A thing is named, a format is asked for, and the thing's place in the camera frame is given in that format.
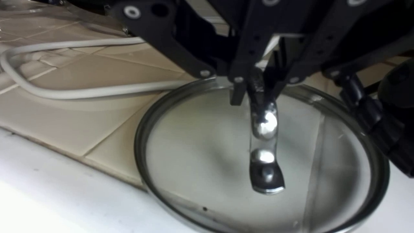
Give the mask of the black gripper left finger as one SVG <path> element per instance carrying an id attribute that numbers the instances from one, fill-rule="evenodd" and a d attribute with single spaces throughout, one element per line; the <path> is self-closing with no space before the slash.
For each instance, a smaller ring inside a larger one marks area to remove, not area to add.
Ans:
<path id="1" fill-rule="evenodd" d="M 242 104 L 245 95 L 247 92 L 247 82 L 242 76 L 233 79 L 233 89 L 231 93 L 231 104 L 238 106 Z"/>

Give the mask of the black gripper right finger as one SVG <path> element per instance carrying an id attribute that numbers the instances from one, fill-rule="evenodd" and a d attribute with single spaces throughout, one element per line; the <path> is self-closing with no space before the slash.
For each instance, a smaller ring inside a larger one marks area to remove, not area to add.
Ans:
<path id="1" fill-rule="evenodd" d="M 286 87 L 288 73 L 288 53 L 286 42 L 281 39 L 277 44 L 277 49 L 272 53 L 268 65 L 264 71 L 266 93 L 275 100 L 282 93 Z"/>

